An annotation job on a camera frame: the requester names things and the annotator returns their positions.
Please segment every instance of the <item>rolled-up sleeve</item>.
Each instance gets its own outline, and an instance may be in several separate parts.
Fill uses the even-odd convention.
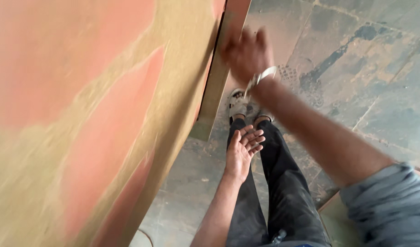
[[[405,163],[340,191],[364,246],[420,246],[420,177]]]

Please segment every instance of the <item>tiled floor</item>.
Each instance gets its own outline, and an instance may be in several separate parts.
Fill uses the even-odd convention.
[[[420,166],[420,0],[253,0],[246,24],[265,25],[281,82],[329,118],[397,160]],[[230,80],[225,95],[235,88]],[[187,139],[140,229],[154,246],[187,246],[222,176],[224,98],[210,141]],[[279,127],[317,206],[338,189]],[[252,162],[262,210],[268,188]]]

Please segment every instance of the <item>forearm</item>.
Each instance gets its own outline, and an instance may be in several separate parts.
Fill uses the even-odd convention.
[[[241,184],[239,180],[227,175],[222,177],[201,226],[190,245],[191,247],[225,246]]]
[[[308,107],[276,80],[263,79],[252,95],[295,135],[339,186],[361,181],[393,163],[353,132]]]

